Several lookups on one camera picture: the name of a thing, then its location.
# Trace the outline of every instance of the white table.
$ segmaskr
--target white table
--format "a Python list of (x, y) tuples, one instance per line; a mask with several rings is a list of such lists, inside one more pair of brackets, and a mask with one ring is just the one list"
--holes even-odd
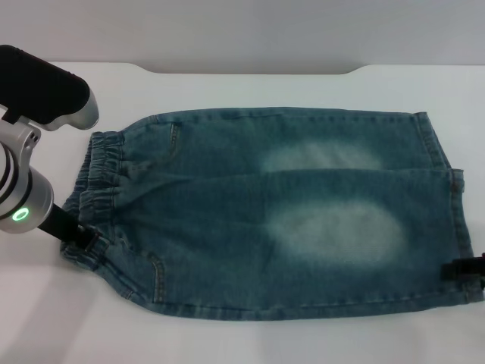
[[(131, 64), (58, 63), (84, 78), (101, 120), (89, 131), (43, 132), (32, 165), (70, 194), (89, 135), (194, 108), (299, 106), (428, 111), (454, 168), (465, 170), (465, 214), (485, 252), (485, 67), (363, 67), (336, 76), (153, 74)], [(58, 257), (41, 231), (0, 233), (0, 363), (481, 362), (485, 305), (367, 318), (211, 322), (157, 315)]]

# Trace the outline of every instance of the white backdrop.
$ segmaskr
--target white backdrop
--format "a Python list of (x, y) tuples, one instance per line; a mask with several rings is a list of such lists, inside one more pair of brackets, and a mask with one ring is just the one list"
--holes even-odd
[[(465, 170), (465, 216), (485, 252), (485, 67), (370, 66), (338, 76), (151, 74), (130, 64), (60, 64), (91, 86), (100, 121), (42, 133), (32, 165), (61, 204), (89, 135), (194, 108), (297, 106), (428, 111)], [(364, 318), (216, 322), (157, 315), (61, 261), (39, 231), (0, 232), (0, 363), (455, 364), (485, 357), (485, 303)]]
[(322, 74), (485, 64), (481, 0), (2, 0), (0, 43), (150, 71)]

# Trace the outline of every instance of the faded knee patch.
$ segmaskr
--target faded knee patch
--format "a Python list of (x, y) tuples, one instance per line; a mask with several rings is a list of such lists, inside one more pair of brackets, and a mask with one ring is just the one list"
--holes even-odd
[(405, 246), (401, 224), (371, 202), (290, 206), (270, 217), (268, 232), (293, 256), (337, 264), (384, 264)]
[(323, 168), (382, 169), (382, 162), (366, 148), (348, 143), (307, 142), (276, 149), (261, 163), (266, 172)]

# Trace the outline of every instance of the light blue denim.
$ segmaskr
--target light blue denim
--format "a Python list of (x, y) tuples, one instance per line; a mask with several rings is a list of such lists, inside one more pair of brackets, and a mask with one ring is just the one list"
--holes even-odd
[(453, 170), (425, 113), (182, 111), (94, 133), (64, 208), (101, 232), (62, 255), (154, 312), (380, 315), (483, 300)]

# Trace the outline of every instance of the green light ring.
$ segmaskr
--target green light ring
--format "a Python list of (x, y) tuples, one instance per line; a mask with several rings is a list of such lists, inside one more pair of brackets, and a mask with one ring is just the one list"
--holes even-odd
[(29, 215), (29, 209), (27, 207), (23, 207), (22, 209), (18, 209), (14, 213), (14, 215), (12, 216), (12, 219), (14, 221), (20, 221), (20, 220), (24, 220), (28, 215)]

